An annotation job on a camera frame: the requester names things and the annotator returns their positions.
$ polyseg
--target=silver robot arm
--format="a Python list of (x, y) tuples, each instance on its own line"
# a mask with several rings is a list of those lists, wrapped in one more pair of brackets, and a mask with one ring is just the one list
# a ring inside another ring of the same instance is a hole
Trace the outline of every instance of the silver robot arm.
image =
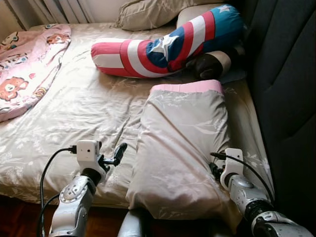
[[(225, 153), (243, 161), (240, 149), (228, 148)], [(255, 237), (313, 237), (306, 228), (274, 210), (267, 195), (243, 176), (241, 163), (226, 158), (222, 169), (213, 165), (211, 170), (219, 170), (219, 173), (215, 172), (217, 178), (220, 175), (222, 186), (229, 191), (243, 217), (251, 223)]]
[(77, 160), (80, 176), (77, 176), (60, 193), (50, 228), (49, 237), (84, 237), (87, 213), (92, 205), (96, 186), (105, 180), (109, 164), (117, 166), (127, 144), (118, 146), (111, 159), (100, 155), (101, 142), (81, 140), (77, 143)]

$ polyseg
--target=pink bear blanket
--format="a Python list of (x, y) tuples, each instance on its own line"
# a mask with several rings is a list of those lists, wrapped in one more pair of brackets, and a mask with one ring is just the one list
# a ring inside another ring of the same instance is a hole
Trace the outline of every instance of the pink bear blanket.
[(14, 32), (0, 44), (0, 122), (20, 116), (47, 92), (70, 43), (67, 25)]

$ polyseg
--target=dark gray headboard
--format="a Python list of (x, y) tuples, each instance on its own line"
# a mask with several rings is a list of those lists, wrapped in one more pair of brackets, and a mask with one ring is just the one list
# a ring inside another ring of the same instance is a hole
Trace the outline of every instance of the dark gray headboard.
[(315, 0), (239, 4), (276, 207), (310, 229), (316, 223)]

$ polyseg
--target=beige bedsheet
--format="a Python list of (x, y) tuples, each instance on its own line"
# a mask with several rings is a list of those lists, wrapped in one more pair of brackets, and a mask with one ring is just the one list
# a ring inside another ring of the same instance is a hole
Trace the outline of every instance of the beige bedsheet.
[[(128, 207), (125, 195), (135, 160), (141, 110), (150, 88), (155, 84), (187, 83), (194, 79), (183, 73), (163, 79), (127, 79), (99, 72), (90, 56), (96, 40), (104, 37), (156, 39), (174, 30), (174, 26), (167, 26), (128, 32), (111, 26), (109, 23), (71, 25), (72, 43), (50, 90), (21, 117), (0, 123), (1, 195), (38, 202), (40, 175), (50, 156), (80, 139), (95, 139), (102, 141), (101, 152), (106, 157), (121, 142), (126, 142), (128, 148), (121, 164), (111, 167), (107, 180), (98, 185), (94, 204)], [(234, 147), (241, 147), (248, 161), (271, 184), (247, 85), (242, 80), (231, 82), (224, 89)], [(46, 175), (45, 197), (59, 192), (78, 174), (76, 156), (68, 152), (59, 154)]]

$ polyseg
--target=curtain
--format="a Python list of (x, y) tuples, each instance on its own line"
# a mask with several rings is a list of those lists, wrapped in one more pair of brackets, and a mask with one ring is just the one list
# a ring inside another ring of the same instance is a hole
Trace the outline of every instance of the curtain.
[(6, 0), (6, 2), (26, 30), (41, 24), (95, 22), (86, 0)]
[(14, 14), (3, 0), (0, 0), (0, 42), (12, 32), (21, 31)]

